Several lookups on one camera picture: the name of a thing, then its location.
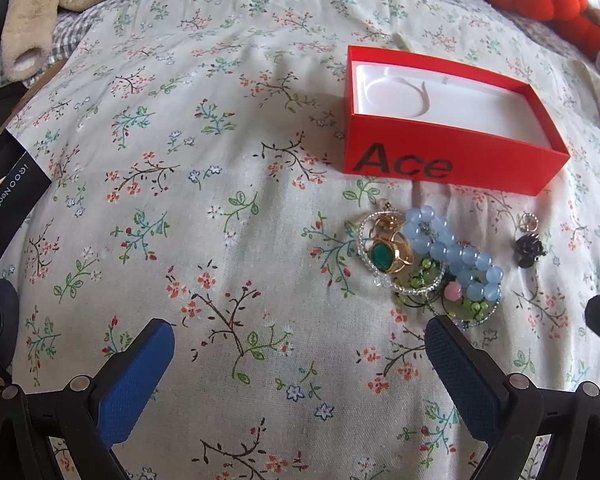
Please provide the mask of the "floral bed quilt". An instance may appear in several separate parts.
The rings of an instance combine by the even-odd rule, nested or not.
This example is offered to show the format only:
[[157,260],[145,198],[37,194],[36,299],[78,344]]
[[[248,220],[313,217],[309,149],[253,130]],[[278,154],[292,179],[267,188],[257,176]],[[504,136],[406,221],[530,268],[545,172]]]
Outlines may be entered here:
[[[600,386],[597,76],[483,0],[111,0],[61,28],[65,67],[10,122],[50,174],[0,261],[27,392],[94,374],[152,318],[174,358],[118,448],[134,479],[465,479],[482,451],[422,348],[428,308],[355,251],[380,200],[430,205],[492,255],[468,332],[538,386]],[[536,197],[343,174],[352,44],[531,84],[569,162]],[[532,268],[515,242],[536,233]]]

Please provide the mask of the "black iQOO phone box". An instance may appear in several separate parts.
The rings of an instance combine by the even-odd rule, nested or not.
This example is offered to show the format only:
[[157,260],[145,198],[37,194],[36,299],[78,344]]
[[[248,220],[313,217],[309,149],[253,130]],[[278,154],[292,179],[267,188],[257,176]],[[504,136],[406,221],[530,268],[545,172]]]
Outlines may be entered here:
[[0,260],[49,187],[32,155],[8,131],[0,133]]

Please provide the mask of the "dark round device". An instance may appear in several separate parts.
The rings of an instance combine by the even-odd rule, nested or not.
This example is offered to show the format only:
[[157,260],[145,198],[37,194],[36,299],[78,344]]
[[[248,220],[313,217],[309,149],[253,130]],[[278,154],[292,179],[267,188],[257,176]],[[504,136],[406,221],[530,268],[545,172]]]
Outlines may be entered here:
[[19,297],[14,285],[0,278],[0,364],[9,367],[15,354],[19,328]]

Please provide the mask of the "orange plush pumpkin toy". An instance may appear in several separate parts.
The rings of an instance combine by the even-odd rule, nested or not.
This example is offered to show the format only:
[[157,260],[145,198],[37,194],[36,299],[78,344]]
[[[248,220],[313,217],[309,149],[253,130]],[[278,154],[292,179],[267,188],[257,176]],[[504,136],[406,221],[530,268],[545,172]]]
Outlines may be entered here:
[[494,8],[550,26],[591,61],[600,53],[600,23],[588,0],[488,0]]

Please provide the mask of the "red Ace box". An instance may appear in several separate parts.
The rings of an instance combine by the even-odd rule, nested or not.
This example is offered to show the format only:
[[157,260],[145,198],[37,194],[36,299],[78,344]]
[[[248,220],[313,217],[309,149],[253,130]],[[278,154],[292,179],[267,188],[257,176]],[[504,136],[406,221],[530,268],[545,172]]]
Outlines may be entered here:
[[530,84],[434,56],[348,49],[342,170],[538,195],[568,148]]

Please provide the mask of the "small gold earring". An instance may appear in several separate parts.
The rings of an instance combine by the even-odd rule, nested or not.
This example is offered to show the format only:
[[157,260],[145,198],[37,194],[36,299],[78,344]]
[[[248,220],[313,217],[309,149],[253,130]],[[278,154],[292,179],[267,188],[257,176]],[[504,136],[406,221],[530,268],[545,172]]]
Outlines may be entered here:
[[374,220],[373,229],[378,232],[396,232],[400,230],[403,220],[400,211],[390,200],[378,202],[378,216]]

